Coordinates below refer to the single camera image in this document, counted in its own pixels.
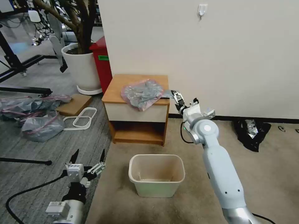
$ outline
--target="cardboard piece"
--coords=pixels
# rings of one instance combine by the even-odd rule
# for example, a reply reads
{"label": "cardboard piece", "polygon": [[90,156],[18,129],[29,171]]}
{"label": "cardboard piece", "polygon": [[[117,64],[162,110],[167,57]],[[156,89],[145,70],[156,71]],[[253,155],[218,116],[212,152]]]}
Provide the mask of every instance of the cardboard piece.
{"label": "cardboard piece", "polygon": [[63,116],[78,116],[80,112],[86,108],[92,101],[91,96],[74,94],[72,99],[67,104],[62,104],[57,107],[56,111]]}

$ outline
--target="wooden nightstand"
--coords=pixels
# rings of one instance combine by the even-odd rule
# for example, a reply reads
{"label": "wooden nightstand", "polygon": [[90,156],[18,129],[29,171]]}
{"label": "wooden nightstand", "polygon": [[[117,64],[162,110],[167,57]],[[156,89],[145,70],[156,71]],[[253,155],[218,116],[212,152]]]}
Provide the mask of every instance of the wooden nightstand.
{"label": "wooden nightstand", "polygon": [[141,112],[128,105],[121,97],[123,86],[144,79],[154,79],[165,90],[168,77],[163,75],[115,75],[103,96],[113,143],[144,143],[164,146],[169,99],[160,99]]}

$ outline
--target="green label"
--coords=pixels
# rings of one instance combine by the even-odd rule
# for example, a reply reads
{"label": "green label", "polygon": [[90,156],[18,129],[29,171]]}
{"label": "green label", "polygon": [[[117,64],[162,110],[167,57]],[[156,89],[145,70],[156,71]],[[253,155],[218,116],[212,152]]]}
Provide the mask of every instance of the green label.
{"label": "green label", "polygon": [[105,56],[105,55],[99,55],[99,61],[109,61],[109,58],[108,56]]}

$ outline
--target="plastic trash bin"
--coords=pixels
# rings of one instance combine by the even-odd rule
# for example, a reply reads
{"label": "plastic trash bin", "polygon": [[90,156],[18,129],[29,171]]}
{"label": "plastic trash bin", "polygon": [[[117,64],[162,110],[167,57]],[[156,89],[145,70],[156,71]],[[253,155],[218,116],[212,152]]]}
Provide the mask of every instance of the plastic trash bin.
{"label": "plastic trash bin", "polygon": [[97,73],[99,74],[101,87],[103,93],[105,94],[112,80],[112,72],[109,63],[105,37],[102,37],[96,43],[92,44],[89,49],[93,52]]}
{"label": "plastic trash bin", "polygon": [[129,178],[139,196],[169,198],[185,179],[184,164],[177,155],[135,155],[130,160]]}

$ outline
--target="pink plastic bag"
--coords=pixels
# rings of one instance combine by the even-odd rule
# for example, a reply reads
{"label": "pink plastic bag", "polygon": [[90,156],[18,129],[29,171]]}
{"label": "pink plastic bag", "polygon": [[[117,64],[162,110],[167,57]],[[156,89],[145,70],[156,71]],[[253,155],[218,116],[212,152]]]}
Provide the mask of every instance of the pink plastic bag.
{"label": "pink plastic bag", "polygon": [[121,90],[123,100],[139,111],[145,111],[164,93],[164,89],[153,79],[145,79],[128,86]]}

